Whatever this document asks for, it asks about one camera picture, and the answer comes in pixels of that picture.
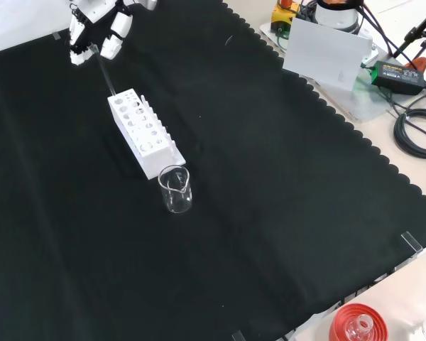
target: red lid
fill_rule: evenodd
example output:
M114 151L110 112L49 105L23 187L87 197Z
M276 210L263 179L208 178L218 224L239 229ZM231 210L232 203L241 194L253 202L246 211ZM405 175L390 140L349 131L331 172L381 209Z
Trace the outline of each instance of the red lid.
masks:
M329 329L329 341L348 341L346 325L360 315L371 316L374 322L374 334L369 341L388 341L388 328L385 321L373 308L364 304L348 304L339 309Z
M290 8L292 6L292 0L280 0L280 4L282 7Z

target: table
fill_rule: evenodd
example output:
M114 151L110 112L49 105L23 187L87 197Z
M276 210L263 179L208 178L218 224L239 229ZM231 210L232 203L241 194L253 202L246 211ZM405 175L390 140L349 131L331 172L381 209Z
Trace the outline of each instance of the table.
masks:
M260 33L259 28L263 23L269 22L270 13L274 7L274 0L261 0L254 1L253 6L249 2L242 0L226 0L228 5L240 15L246 19L246 22L251 27ZM261 34L267 44L273 46L276 51L280 53L270 39L267 39ZM328 97L327 93L316 83L311 83L315 87L321 98L326 100L328 104L336 109L336 111L344 116L346 121L352 123L356 130L359 130L365 138L371 140L372 144L381 150L381 153L385 155L390 163L399 168L399 172L409 177L412 184L417 185L421 188L424 195L426 195L426 160L420 160L413 158L401 151L393 140L393 126L395 123L395 113L388 106L388 111L380 117L361 123L351 117L346 110L342 109L339 104L332 101ZM417 124L426 130L426 122L421 120L413 120ZM408 127L408 133L413 137L414 141L421 143L426 148L426 138L414 129Z
M350 303L376 309L385 320L389 340L416 338L426 319L426 253L362 293ZM328 341L328 331L336 311L295 337L296 341Z

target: white paper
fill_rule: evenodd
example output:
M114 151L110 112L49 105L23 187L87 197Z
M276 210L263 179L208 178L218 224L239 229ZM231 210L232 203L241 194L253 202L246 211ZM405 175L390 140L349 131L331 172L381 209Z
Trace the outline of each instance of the white paper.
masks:
M372 40L293 19L283 68L351 91Z

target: clear tape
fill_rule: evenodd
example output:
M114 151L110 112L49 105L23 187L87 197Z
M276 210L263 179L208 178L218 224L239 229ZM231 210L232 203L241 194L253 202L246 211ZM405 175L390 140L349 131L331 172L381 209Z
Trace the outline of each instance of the clear tape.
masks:
M246 341L240 330L232 334L232 339L234 339L234 341Z
M415 251L415 254L419 254L421 251L423 251L423 247L420 245L419 242L410 234L409 231L406 231L401 234L401 237L409 244L409 246Z

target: yellow device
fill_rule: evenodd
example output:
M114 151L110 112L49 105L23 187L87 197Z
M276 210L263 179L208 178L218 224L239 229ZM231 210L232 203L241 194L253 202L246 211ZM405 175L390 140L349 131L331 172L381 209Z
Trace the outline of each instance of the yellow device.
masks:
M277 36L287 39L289 37L292 20L297 16L300 5L292 0L280 0L276 3L271 14L271 31Z

